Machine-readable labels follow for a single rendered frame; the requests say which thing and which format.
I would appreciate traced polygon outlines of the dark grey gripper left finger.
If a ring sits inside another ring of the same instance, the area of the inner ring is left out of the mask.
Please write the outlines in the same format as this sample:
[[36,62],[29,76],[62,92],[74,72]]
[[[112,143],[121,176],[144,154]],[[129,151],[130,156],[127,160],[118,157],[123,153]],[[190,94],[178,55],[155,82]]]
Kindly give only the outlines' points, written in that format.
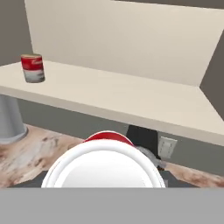
[[23,187],[23,188],[27,188],[27,187],[34,187],[34,188],[40,188],[42,185],[42,182],[45,178],[47,174],[47,171],[42,171],[37,177],[35,177],[34,179],[31,180],[27,180],[25,182],[16,184],[16,185],[12,185],[11,188],[19,188],[19,187]]

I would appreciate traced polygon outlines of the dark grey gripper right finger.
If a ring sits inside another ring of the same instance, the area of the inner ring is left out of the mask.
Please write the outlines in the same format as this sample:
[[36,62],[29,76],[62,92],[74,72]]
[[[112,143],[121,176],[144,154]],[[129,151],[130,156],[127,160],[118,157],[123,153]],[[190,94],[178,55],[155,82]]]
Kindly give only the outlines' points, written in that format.
[[165,185],[170,188],[196,188],[196,185],[189,184],[185,181],[177,179],[171,172],[159,170],[160,175],[162,176]]

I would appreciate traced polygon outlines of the red and white food can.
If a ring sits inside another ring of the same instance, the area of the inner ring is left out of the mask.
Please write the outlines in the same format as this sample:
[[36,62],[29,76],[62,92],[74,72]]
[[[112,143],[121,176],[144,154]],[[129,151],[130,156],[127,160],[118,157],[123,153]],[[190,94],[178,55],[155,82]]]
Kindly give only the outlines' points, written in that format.
[[45,78],[44,64],[40,54],[22,54],[21,64],[24,78],[29,83],[40,83]]

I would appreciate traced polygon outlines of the beige open cabinet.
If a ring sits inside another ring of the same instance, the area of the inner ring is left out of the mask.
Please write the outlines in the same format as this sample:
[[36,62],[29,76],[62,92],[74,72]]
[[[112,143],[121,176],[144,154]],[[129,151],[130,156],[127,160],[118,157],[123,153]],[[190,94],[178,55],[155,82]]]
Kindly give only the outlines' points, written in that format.
[[0,93],[224,145],[224,120],[200,89],[224,9],[114,0],[24,0],[45,81],[0,66]]

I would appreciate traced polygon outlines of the grey lumpy object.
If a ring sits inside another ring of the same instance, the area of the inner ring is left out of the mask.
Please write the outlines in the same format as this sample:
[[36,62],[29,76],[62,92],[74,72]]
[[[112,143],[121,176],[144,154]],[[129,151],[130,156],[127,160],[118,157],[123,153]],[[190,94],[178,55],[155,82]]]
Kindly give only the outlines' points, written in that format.
[[141,151],[160,171],[163,171],[166,167],[166,162],[157,159],[156,156],[148,149],[145,149],[142,146],[136,147],[139,151]]

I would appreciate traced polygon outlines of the black box-shaped object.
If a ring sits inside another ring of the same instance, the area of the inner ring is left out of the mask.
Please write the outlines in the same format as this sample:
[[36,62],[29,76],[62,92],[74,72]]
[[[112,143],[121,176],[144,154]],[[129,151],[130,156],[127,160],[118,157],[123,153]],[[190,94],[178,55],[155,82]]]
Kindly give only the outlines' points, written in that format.
[[142,146],[151,151],[159,159],[158,132],[154,129],[146,129],[130,125],[126,137],[136,146]]

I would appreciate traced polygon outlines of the grey cylindrical container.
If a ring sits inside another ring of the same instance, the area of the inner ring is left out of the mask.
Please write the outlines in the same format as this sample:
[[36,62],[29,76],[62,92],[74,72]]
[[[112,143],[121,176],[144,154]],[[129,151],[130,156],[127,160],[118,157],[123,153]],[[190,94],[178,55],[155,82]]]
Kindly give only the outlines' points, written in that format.
[[12,144],[26,136],[28,129],[16,98],[0,94],[0,144]]

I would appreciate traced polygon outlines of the white wall socket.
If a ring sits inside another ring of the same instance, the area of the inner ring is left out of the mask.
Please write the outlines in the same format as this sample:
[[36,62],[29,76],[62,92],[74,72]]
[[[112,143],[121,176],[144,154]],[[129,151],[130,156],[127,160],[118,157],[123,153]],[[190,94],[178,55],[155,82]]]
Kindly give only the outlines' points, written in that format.
[[158,155],[161,158],[170,158],[177,142],[176,139],[161,136],[158,141]]

